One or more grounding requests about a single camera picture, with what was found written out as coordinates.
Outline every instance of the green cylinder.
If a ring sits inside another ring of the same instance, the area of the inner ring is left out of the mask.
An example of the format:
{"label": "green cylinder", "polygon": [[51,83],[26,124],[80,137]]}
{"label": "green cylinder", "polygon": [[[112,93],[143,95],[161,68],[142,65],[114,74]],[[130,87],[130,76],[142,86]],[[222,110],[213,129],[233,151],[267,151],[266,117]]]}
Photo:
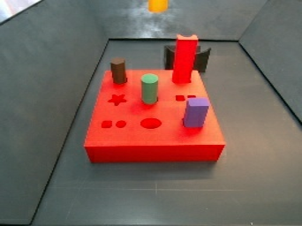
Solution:
{"label": "green cylinder", "polygon": [[158,94],[158,76],[155,74],[144,74],[142,76],[142,101],[146,104],[156,103]]}

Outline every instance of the gray wall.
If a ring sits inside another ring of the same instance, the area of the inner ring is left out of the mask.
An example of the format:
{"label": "gray wall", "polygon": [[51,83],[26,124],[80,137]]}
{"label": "gray wall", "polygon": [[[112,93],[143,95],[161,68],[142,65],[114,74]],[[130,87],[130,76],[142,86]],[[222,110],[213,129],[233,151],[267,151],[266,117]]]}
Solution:
{"label": "gray wall", "polygon": [[0,223],[31,222],[107,38],[84,0],[0,26]]}
{"label": "gray wall", "polygon": [[165,13],[147,10],[147,0],[90,0],[110,38],[238,40],[267,0],[170,0]]}
{"label": "gray wall", "polygon": [[239,42],[302,121],[302,1],[270,0]]}

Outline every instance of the red block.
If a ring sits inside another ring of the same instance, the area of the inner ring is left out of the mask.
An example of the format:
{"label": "red block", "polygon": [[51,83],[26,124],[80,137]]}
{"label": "red block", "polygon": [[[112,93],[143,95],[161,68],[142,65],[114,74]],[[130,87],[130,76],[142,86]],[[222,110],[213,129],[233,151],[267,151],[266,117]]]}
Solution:
{"label": "red block", "polygon": [[[213,107],[202,128],[183,126],[186,98],[207,97],[198,72],[193,71],[193,82],[186,84],[173,82],[173,71],[126,73],[127,83],[118,85],[111,71],[106,72],[86,136],[90,161],[217,161],[226,142]],[[159,77],[154,105],[142,102],[140,77],[146,73]]]}
{"label": "red block", "polygon": [[177,35],[175,65],[173,77],[173,81],[175,83],[191,82],[197,45],[198,38],[195,35],[193,35],[191,37],[183,37],[181,34]]}

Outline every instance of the circular hole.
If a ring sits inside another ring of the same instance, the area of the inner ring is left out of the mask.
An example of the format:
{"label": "circular hole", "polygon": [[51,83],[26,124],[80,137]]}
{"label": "circular hole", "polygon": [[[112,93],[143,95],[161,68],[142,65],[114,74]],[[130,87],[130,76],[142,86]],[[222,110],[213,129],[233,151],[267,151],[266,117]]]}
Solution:
{"label": "circular hole", "polygon": [[162,122],[156,118],[146,118],[142,120],[140,125],[147,129],[155,129],[162,125]]}
{"label": "circular hole", "polygon": [[116,122],[116,127],[118,128],[124,128],[126,127],[126,124],[127,124],[127,122],[123,121],[123,120],[120,120],[120,121]]}

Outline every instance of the red upright block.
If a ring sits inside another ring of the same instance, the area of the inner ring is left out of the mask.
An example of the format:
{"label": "red upright block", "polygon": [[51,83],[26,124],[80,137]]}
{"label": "red upright block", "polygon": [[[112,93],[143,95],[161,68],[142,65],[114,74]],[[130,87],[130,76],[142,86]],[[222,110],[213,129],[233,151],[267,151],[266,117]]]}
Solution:
{"label": "red upright block", "polygon": [[181,34],[177,35],[177,52],[173,76],[174,83],[191,82],[197,44],[198,38],[195,35],[191,37],[183,37]]}
{"label": "red upright block", "polygon": [[[173,71],[127,71],[127,83],[112,82],[106,72],[86,136],[91,162],[217,161],[225,139],[210,106],[202,128],[186,128],[183,116],[189,96],[207,97],[198,71],[191,83],[175,84]],[[142,102],[140,78],[154,73],[158,102]]]}

